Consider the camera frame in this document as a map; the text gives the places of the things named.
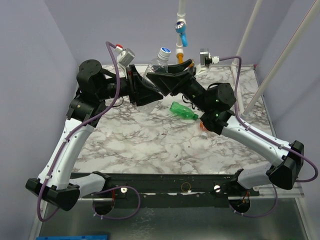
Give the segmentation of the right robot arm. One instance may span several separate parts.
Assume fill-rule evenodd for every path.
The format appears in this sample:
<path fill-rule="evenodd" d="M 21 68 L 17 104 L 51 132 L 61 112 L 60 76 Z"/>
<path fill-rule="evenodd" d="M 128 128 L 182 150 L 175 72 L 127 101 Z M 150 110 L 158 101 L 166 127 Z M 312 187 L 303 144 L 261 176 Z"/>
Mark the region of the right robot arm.
<path fill-rule="evenodd" d="M 229 83 L 215 83 L 204 88 L 195 77 L 194 70 L 177 73 L 149 72 L 146 77 L 164 95 L 183 94 L 203 112 L 205 128 L 218 135 L 233 139 L 264 157 L 268 163 L 260 167 L 238 170 L 230 181 L 230 191 L 241 196 L 256 186 L 273 184 L 291 190 L 303 166 L 304 145 L 289 143 L 245 123 L 231 110 L 236 103 Z"/>

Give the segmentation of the clear plastic bottle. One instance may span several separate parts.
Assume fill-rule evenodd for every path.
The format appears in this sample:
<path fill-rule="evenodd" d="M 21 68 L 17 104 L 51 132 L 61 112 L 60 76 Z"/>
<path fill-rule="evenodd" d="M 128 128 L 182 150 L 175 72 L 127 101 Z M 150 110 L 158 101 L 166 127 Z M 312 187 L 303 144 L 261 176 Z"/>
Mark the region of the clear plastic bottle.
<path fill-rule="evenodd" d="M 150 61 L 148 64 L 143 77 L 142 77 L 142 83 L 145 86 L 148 86 L 150 89 L 152 89 L 152 95 L 155 96 L 156 93 L 160 94 L 159 89 L 152 83 L 152 81 L 147 77 L 148 73 L 168 73 L 168 62 L 165 60 L 160 59 L 159 57 L 156 57 Z M 155 100 L 151 103 L 148 103 L 144 106 L 138 106 L 137 109 L 145 114 L 151 113 L 155 107 L 157 106 L 159 100 Z"/>

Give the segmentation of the white blue bottle cap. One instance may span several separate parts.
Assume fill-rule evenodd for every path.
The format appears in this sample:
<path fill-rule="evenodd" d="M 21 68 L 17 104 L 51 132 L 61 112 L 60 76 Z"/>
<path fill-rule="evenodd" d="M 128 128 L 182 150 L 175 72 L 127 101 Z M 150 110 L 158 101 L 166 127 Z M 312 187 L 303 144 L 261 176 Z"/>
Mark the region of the white blue bottle cap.
<path fill-rule="evenodd" d="M 158 58 L 163 61 L 168 61 L 171 55 L 171 50 L 166 47 L 161 47 L 158 52 Z"/>

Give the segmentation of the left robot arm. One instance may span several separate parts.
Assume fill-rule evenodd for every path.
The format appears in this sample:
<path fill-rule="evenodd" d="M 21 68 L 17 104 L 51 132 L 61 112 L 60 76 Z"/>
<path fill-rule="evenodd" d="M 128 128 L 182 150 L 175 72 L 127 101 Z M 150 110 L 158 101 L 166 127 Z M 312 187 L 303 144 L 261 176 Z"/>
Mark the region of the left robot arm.
<path fill-rule="evenodd" d="M 140 107 L 163 99 L 160 93 L 142 84 L 134 65 L 126 73 L 117 78 L 95 59 L 80 64 L 76 76 L 79 88 L 69 105 L 60 140 L 46 167 L 25 185 L 40 201 L 69 211 L 83 196 L 96 193 L 104 198 L 110 194 L 111 177 L 106 173 L 94 171 L 75 179 L 71 174 L 81 149 L 107 109 L 106 100 L 128 96 L 131 104 Z"/>

